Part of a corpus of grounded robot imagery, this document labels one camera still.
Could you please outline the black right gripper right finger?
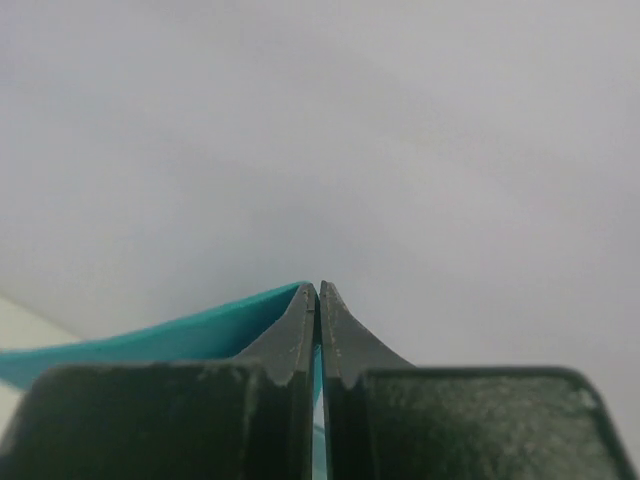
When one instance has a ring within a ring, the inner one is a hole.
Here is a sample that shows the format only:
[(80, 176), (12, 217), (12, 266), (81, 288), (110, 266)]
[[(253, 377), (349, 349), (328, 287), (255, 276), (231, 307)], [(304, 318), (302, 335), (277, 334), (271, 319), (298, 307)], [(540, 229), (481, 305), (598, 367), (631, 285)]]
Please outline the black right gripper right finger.
[(632, 479), (586, 377), (560, 367), (418, 367), (319, 293), (331, 479)]

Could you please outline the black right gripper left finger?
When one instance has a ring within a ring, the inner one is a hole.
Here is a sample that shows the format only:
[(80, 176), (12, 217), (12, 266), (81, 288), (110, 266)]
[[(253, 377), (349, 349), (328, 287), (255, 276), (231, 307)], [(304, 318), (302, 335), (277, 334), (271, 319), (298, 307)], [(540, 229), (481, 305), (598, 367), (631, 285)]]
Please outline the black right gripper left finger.
[(308, 479), (316, 291), (224, 360), (54, 367), (8, 428), (12, 479)]

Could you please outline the teal t shirt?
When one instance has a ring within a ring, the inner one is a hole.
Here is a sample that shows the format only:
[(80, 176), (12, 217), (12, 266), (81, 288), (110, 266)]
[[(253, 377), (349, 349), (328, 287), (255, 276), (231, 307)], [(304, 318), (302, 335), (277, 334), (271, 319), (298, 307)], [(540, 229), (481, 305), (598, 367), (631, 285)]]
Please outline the teal t shirt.
[[(279, 287), (192, 316), (104, 340), (31, 350), (1, 356), (1, 377), (27, 391), (46, 371), (67, 364), (224, 360), (239, 353), (285, 310), (285, 293), (300, 285)], [(8, 428), (1, 439), (1, 475), (8, 475)]]

